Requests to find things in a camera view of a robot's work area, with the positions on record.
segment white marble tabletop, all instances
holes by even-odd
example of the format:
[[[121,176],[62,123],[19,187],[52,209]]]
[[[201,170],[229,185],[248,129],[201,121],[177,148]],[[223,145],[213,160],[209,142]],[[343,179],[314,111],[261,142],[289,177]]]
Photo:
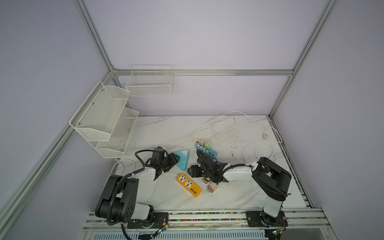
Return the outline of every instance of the white marble tabletop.
[[[252,116],[259,122],[263,129],[270,126],[266,116]],[[157,146],[163,147],[168,153],[188,149],[189,159],[188,167],[197,164],[195,143],[192,141],[192,133],[204,126],[210,125],[216,116],[168,116],[168,117],[138,117],[131,140],[137,142],[135,151],[141,149],[154,149]],[[222,116],[218,121],[226,122],[231,126],[231,135],[226,143],[220,143],[215,137],[212,127],[203,129],[195,134],[194,141],[200,138],[209,142],[214,150],[218,152],[218,161],[227,162],[229,164],[251,163],[257,161],[254,149],[258,145],[264,143],[254,143],[244,151],[245,160],[242,157],[243,148],[253,141],[266,141],[270,143],[275,150],[275,157],[271,160],[290,172],[286,159],[277,142],[270,138],[263,139],[263,132],[257,124],[246,116]],[[224,124],[216,124],[215,130],[220,140],[223,142],[228,136],[228,127]],[[274,136],[272,130],[267,130],[270,136]],[[126,153],[132,151],[134,144],[129,143]],[[257,148],[259,157],[269,157],[271,152],[264,147]],[[146,161],[151,153],[143,152],[140,156]],[[136,169],[141,167],[140,162],[134,154],[130,159],[136,163]],[[125,174],[133,170],[133,164],[124,161]],[[174,166],[170,172],[182,173],[183,171]],[[250,181],[236,180],[228,183],[222,182],[218,189],[213,192],[207,192],[207,185],[202,182],[202,178],[192,178],[202,193],[195,198],[177,181],[175,174],[166,174],[161,177],[154,196],[146,204],[153,205],[155,210],[220,210],[220,209],[248,209],[255,207],[263,207],[265,196],[257,193],[251,186]],[[137,193],[137,201],[145,202],[148,200],[158,179],[147,183],[139,188]],[[262,192],[260,187],[254,182],[255,189]],[[300,191],[292,177],[288,190],[291,195],[283,203],[285,208],[306,207]]]

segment blue power strip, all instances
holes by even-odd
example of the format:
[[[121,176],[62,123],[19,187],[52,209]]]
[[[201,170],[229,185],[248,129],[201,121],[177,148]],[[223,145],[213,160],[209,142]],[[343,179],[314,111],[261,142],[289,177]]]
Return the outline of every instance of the blue power strip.
[[[207,150],[205,147],[200,146],[198,143],[196,143],[195,147],[196,149],[200,149],[201,151],[203,151],[203,153],[207,154],[208,156],[217,158],[217,152],[212,148],[210,150]]]

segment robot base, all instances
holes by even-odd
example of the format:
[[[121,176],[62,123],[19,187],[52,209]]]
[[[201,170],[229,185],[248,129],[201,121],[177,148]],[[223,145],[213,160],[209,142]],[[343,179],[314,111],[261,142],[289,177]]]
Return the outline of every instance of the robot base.
[[[261,221],[263,220],[260,217],[261,212],[262,211],[247,211],[247,212],[245,212],[245,214],[247,216],[248,227],[265,227],[261,223]],[[283,227],[284,223],[285,223],[285,226],[288,226],[288,222],[286,220],[284,212],[279,211],[279,214],[277,215],[277,220],[275,223],[273,223],[273,227]]]
[[[145,220],[130,220],[127,223],[127,228],[128,229],[141,229],[141,228],[159,229],[163,227],[164,222],[168,222],[168,213],[155,212],[153,216],[153,224],[146,222]]]

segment wire basket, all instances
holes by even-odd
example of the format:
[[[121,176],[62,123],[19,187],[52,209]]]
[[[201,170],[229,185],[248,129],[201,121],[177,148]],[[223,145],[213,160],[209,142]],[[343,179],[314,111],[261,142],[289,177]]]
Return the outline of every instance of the wire basket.
[[[135,110],[123,108],[109,141],[98,142],[95,147],[103,158],[122,158],[138,115]]]
[[[87,141],[109,141],[128,101],[129,91],[116,86],[101,85],[92,103],[72,126]]]
[[[131,97],[172,96],[172,65],[131,65],[125,85]]]

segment black cable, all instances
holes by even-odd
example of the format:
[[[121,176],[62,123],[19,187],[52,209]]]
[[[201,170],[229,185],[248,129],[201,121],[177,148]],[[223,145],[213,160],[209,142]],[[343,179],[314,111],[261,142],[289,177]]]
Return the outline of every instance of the black cable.
[[[128,240],[132,240],[132,239],[128,236],[127,232],[125,231],[125,229],[124,229],[124,224],[123,224],[123,223],[121,223],[121,230],[122,230],[122,233],[124,234],[124,237],[125,237],[126,239],[128,239]]]
[[[283,195],[283,196],[285,196],[285,197],[288,197],[288,195],[291,195],[291,194],[292,194],[292,193],[287,193],[287,194],[285,194],[285,193],[281,193],[281,192],[275,192],[275,191],[272,191],[272,190],[269,190],[269,189],[268,189],[268,191],[273,192],[273,193],[276,193],[276,194],[279,194],[279,195]]]
[[[235,164],[235,165],[229,166],[229,167],[227,167],[226,169],[224,169],[223,172],[220,174],[220,176],[219,176],[219,180],[221,180],[221,178],[223,177],[224,173],[225,173],[226,171],[228,171],[229,169],[232,169],[232,168],[235,168],[235,167],[244,167],[244,166],[253,168],[251,165],[245,165],[244,163],[240,163],[240,164]]]
[[[132,173],[128,173],[127,175],[122,177],[120,179],[120,181],[116,184],[115,188],[113,189],[111,199],[109,200],[108,212],[107,212],[107,217],[106,217],[108,225],[114,225],[114,224],[118,223],[118,221],[112,222],[112,220],[111,220],[112,206],[113,206],[113,203],[115,202],[116,195],[120,192],[121,184],[130,176],[132,176]]]
[[[140,151],[135,152],[135,156],[136,156],[137,159],[141,162],[141,165],[143,165],[143,167],[145,167],[146,164],[145,164],[144,161],[137,155],[138,153],[141,153],[141,152],[153,152],[153,150],[150,150],[150,149],[144,149],[144,150],[140,150]]]
[[[150,240],[152,238],[153,237],[151,237],[151,234],[142,234],[142,235],[138,236],[138,239],[140,239],[140,240]]]

